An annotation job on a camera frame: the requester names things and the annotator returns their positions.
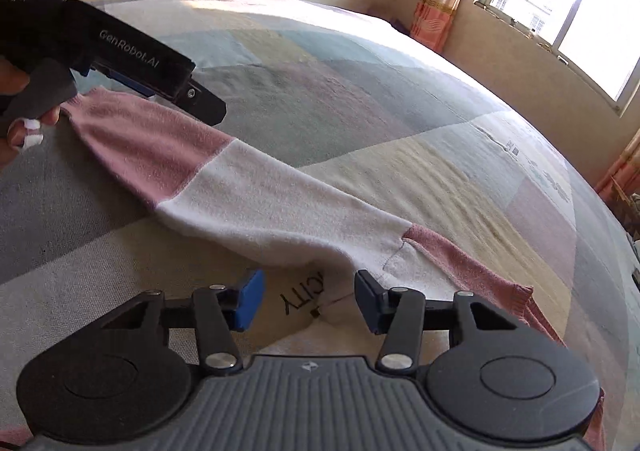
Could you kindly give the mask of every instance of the window frame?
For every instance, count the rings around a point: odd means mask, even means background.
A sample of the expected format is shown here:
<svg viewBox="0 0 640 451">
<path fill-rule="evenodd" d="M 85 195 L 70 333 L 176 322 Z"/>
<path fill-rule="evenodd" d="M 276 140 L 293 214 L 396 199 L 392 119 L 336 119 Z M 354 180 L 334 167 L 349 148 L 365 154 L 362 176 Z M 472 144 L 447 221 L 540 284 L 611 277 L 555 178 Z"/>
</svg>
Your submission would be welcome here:
<svg viewBox="0 0 640 451">
<path fill-rule="evenodd" d="M 632 70 L 629 79 L 627 80 L 620 96 L 615 100 L 609 94 L 607 94 L 604 89 L 600 85 L 596 83 L 590 76 L 588 76 L 576 63 L 571 61 L 565 54 L 560 51 L 560 46 L 562 45 L 562 41 L 564 41 L 565 36 L 569 32 L 569 28 L 574 22 L 575 16 L 578 13 L 578 9 L 582 3 L 582 0 L 576 0 L 574 4 L 571 6 L 569 13 L 560 28 L 560 32 L 558 32 L 558 36 L 556 40 L 551 44 L 547 40 L 535 35 L 532 36 L 530 34 L 530 29 L 528 25 L 521 24 L 516 21 L 516 19 L 512 18 L 505 12 L 491 5 L 492 0 L 475 0 L 475 4 L 485 11 L 490 12 L 497 18 L 500 18 L 502 21 L 507 22 L 512 27 L 519 30 L 525 36 L 532 37 L 533 40 L 536 41 L 540 46 L 542 46 L 545 50 L 553 54 L 561 63 L 569 67 L 573 72 L 575 72 L 581 79 L 583 79 L 595 92 L 597 92 L 603 99 L 615 110 L 615 112 L 621 116 L 622 113 L 626 110 L 631 100 L 635 97 L 638 88 L 640 88 L 640 59 L 636 63 L 635 68 Z"/>
</svg>

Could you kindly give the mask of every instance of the bedsheet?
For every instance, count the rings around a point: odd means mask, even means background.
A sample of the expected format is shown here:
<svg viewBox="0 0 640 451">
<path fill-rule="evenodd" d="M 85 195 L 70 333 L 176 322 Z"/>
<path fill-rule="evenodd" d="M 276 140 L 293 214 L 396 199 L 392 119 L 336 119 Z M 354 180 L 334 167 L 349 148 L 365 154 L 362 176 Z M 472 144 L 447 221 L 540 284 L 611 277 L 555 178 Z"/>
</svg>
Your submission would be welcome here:
<svg viewBox="0 0 640 451">
<path fill-rule="evenodd" d="M 196 79 L 227 103 L 221 131 L 534 287 L 545 317 L 600 377 L 609 448 L 640 440 L 631 278 L 640 263 L 596 193 L 508 105 L 385 22 L 341 9 L 292 0 L 99 5 L 196 62 Z M 124 89 L 95 73 L 79 78 L 81 91 L 98 85 Z M 137 291 L 186 295 L 248 265 L 150 217 L 64 121 L 2 173 L 0 200 L 5 425 L 20 423 L 12 382 L 35 353 Z M 245 352 L 308 326 L 322 291 L 318 269 L 267 272 L 278 286 L 255 333 L 239 339 Z M 190 352 L 186 337 L 172 339 Z"/>
</svg>

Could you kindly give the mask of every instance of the gray ribbed panel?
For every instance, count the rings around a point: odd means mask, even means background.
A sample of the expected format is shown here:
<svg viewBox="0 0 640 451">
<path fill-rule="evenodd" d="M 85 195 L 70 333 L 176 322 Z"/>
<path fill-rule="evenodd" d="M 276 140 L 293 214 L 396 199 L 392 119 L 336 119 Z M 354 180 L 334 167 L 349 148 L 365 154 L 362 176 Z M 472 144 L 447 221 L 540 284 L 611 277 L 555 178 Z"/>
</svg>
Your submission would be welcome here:
<svg viewBox="0 0 640 451">
<path fill-rule="evenodd" d="M 307 371 L 303 365 L 318 365 Z M 35 439 L 25 451 L 84 449 Z M 100 451 L 488 451 L 437 418 L 407 380 L 360 357 L 259 355 L 241 375 L 210 378 L 162 429 Z M 567 442 L 548 451 L 587 451 Z"/>
</svg>

